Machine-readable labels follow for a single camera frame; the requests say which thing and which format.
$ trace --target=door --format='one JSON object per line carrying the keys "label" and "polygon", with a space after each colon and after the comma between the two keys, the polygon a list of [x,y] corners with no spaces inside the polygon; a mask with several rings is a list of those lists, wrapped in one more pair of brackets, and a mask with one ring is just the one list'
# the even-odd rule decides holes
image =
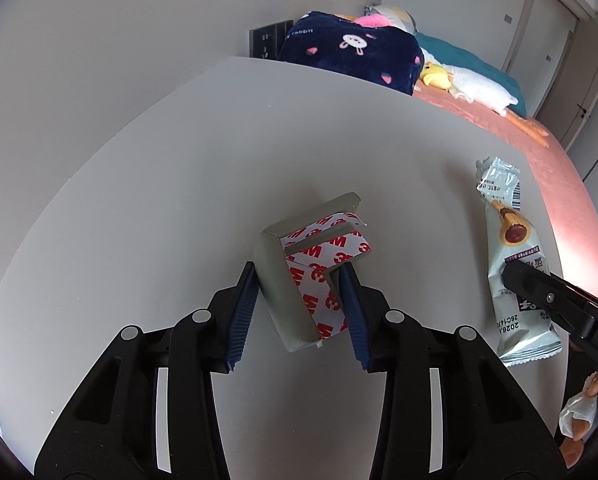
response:
{"label": "door", "polygon": [[580,20],[537,119],[568,149],[598,98],[598,23]]}
{"label": "door", "polygon": [[529,0],[525,32],[508,73],[517,80],[529,117],[541,107],[574,33],[577,17],[559,0]]}

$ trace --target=gray foam piece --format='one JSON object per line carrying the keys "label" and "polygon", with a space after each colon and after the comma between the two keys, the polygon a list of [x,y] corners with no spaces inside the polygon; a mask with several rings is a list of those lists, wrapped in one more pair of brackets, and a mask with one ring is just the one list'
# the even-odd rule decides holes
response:
{"label": "gray foam piece", "polygon": [[[356,193],[346,193],[309,211],[272,224],[259,235],[253,258],[256,274],[274,325],[288,352],[319,342],[320,335],[285,262],[286,254],[281,238],[326,216],[353,213],[359,202],[361,199]],[[327,229],[310,237],[310,245],[322,243],[346,232],[350,232],[347,223],[342,224],[342,227]]]}

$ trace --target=navy blue pillow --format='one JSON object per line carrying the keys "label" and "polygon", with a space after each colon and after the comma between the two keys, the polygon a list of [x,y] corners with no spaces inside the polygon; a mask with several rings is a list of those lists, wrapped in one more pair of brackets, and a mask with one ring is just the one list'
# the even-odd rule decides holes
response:
{"label": "navy blue pillow", "polygon": [[414,36],[396,27],[362,27],[313,11],[285,37],[277,58],[339,72],[412,95],[423,68]]}

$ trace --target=table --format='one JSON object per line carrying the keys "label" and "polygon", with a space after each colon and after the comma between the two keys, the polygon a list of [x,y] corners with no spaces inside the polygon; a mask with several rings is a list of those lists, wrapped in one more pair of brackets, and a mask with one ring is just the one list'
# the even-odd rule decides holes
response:
{"label": "table", "polygon": [[[6,442],[32,467],[122,327],[156,330],[207,306],[236,282],[263,227],[350,190],[361,196],[373,247],[356,265],[362,282],[425,326],[453,332],[470,324],[494,346],[474,181],[475,160],[490,155],[521,168],[525,215],[560,274],[540,191],[512,146],[365,81],[272,61],[220,62],[102,147],[14,257],[0,285]],[[566,353],[511,369],[551,430]],[[384,377],[362,372],[346,334],[288,354],[260,297],[243,361],[213,384],[233,478],[367,479]],[[438,395],[434,381],[433,389]],[[438,399],[433,405],[438,466]]]}

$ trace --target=power outlet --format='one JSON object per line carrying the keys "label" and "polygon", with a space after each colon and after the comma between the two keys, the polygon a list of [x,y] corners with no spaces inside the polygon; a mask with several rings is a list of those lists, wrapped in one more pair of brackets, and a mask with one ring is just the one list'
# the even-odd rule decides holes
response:
{"label": "power outlet", "polygon": [[293,25],[290,20],[250,30],[250,57],[275,60]]}

